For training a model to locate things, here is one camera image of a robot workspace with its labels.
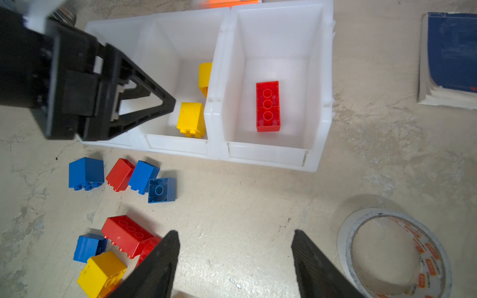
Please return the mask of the blue tall brick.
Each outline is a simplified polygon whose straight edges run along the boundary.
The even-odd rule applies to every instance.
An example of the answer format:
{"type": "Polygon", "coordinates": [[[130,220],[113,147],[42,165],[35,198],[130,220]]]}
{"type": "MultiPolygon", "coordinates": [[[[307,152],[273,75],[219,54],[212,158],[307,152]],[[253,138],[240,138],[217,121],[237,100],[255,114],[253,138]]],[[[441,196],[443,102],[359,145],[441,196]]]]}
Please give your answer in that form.
{"type": "Polygon", "coordinates": [[[93,190],[104,183],[104,163],[94,158],[81,158],[69,164],[68,187],[75,191],[93,190]]]}

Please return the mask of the yellow brick pile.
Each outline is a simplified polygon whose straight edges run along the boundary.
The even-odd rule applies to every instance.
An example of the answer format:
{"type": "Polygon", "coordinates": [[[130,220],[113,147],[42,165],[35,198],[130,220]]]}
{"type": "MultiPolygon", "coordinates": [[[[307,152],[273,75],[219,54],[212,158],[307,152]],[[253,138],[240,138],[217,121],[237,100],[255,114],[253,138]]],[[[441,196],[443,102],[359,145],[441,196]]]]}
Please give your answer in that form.
{"type": "Polygon", "coordinates": [[[204,106],[201,103],[181,103],[176,128],[187,137],[200,139],[205,136],[204,106]]]}

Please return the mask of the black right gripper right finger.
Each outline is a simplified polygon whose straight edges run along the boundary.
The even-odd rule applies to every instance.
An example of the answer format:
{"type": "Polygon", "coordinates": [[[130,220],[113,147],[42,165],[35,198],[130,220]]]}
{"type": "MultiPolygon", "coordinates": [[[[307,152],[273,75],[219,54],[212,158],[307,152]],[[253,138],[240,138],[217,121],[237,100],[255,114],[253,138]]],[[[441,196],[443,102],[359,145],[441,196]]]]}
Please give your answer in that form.
{"type": "Polygon", "coordinates": [[[303,231],[295,230],[291,249],[302,298],[363,297],[303,231]]]}

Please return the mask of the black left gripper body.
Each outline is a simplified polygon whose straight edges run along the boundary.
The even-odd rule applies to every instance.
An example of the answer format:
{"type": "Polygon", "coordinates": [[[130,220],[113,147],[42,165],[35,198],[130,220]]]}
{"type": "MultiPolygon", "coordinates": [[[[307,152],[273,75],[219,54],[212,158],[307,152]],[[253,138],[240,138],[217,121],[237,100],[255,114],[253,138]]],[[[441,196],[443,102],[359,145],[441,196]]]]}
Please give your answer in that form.
{"type": "Polygon", "coordinates": [[[1,105],[30,110],[47,139],[97,139],[100,54],[97,38],[86,32],[49,19],[40,34],[2,8],[1,105]]]}

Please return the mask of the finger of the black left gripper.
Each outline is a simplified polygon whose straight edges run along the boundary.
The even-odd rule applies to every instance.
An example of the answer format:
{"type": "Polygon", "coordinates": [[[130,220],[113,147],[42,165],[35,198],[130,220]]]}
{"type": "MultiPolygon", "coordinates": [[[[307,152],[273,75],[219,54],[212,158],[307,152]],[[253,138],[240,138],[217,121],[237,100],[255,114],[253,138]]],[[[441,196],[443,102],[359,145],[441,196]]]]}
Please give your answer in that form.
{"type": "Polygon", "coordinates": [[[86,116],[79,136],[83,141],[110,140],[149,120],[170,114],[176,99],[129,57],[112,45],[103,59],[92,116],[86,116]]]}

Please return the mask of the long red brick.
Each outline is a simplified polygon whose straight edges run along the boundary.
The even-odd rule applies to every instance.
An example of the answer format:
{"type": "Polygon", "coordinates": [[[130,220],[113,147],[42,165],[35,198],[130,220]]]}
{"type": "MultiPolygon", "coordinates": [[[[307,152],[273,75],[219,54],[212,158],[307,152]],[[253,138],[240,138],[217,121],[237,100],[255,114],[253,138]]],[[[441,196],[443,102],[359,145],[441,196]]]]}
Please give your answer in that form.
{"type": "Polygon", "coordinates": [[[256,84],[258,132],[278,132],[281,129],[279,81],[256,84]]]}
{"type": "Polygon", "coordinates": [[[101,232],[104,238],[119,247],[119,250],[126,253],[129,259],[140,255],[146,242],[154,237],[126,215],[107,218],[101,232]]]}

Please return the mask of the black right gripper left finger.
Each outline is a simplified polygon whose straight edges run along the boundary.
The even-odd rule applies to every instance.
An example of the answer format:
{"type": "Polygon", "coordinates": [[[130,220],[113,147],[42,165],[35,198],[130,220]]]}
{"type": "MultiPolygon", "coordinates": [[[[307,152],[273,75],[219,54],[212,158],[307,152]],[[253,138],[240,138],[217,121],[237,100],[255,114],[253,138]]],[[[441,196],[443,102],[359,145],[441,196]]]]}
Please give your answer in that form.
{"type": "Polygon", "coordinates": [[[170,298],[179,254],[179,235],[171,230],[108,298],[170,298]]]}

